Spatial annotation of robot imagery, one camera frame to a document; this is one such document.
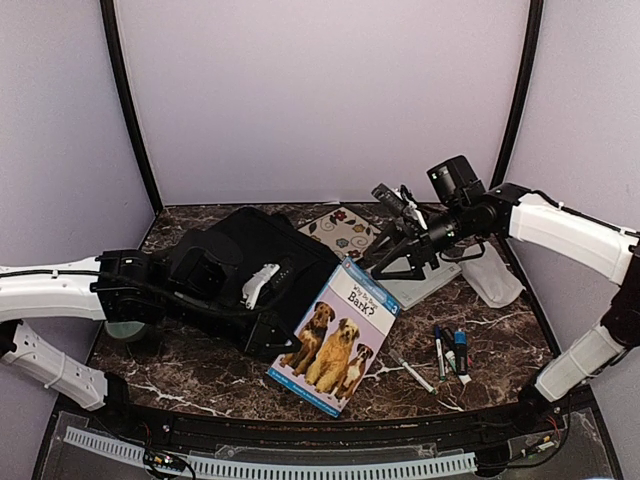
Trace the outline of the grey shrink-wrapped notebook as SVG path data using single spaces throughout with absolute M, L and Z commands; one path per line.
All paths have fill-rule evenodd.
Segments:
M 394 297 L 403 310 L 409 310 L 451 282 L 461 273 L 461 269 L 455 263 L 444 262 L 435 270 L 426 264 L 423 273 L 424 280 L 380 280 L 379 283 Z

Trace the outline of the dog picture book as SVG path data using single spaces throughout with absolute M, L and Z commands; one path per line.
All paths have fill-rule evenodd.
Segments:
M 280 355 L 268 376 L 337 418 L 388 337 L 401 306 L 356 262 L 345 258 L 307 310 L 300 349 Z

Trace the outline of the black student bag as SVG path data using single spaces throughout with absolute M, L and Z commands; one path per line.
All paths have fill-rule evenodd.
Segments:
M 162 285 L 182 297 L 168 317 L 256 357 L 299 349 L 293 332 L 339 264 L 286 216 L 253 207 L 187 230 L 164 260 Z

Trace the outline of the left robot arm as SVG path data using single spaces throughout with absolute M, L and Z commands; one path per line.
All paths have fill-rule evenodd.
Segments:
M 127 382 L 52 346 L 29 320 L 153 325 L 170 318 L 223 338 L 250 356 L 297 350 L 299 340 L 276 311 L 294 282 L 292 260 L 268 261 L 248 277 L 241 275 L 240 264 L 238 254 L 131 249 L 57 265 L 2 267 L 1 361 L 81 408 L 101 411 L 120 436 L 134 435 L 141 415 L 129 405 Z

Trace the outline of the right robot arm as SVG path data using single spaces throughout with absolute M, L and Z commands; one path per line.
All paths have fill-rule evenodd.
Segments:
M 394 245 L 372 268 L 376 280 L 421 280 L 424 266 L 438 266 L 455 243 L 503 234 L 568 257 L 618 286 L 602 318 L 521 390 L 521 403 L 510 413 L 517 432 L 534 432 L 547 420 L 548 404 L 638 347 L 638 232 L 587 218 L 541 191 L 510 183 L 489 191 L 480 183 L 446 188 L 441 193 L 444 211 L 427 219 L 404 194 L 384 184 L 372 194 L 393 216 L 368 249 L 375 252 L 387 239 Z

